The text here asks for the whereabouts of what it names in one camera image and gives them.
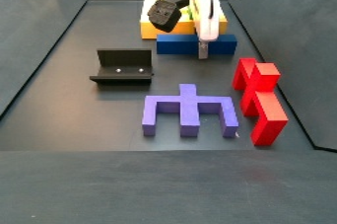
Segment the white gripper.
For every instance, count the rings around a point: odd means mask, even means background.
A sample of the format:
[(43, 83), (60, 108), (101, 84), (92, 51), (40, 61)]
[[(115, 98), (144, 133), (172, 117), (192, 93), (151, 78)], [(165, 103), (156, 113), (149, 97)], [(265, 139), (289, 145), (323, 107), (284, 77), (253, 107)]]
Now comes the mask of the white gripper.
[(199, 36), (199, 59), (208, 58), (208, 42), (217, 40), (220, 34), (220, 1), (191, 0), (191, 11)]

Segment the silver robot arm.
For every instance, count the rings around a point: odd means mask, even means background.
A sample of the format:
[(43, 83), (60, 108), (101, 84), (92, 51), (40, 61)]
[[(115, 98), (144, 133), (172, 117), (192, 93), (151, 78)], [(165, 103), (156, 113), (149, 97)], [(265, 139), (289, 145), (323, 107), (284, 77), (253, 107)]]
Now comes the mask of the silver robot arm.
[(196, 34), (199, 38), (199, 58), (208, 58), (208, 44), (220, 35), (221, 6), (220, 0), (189, 0)]

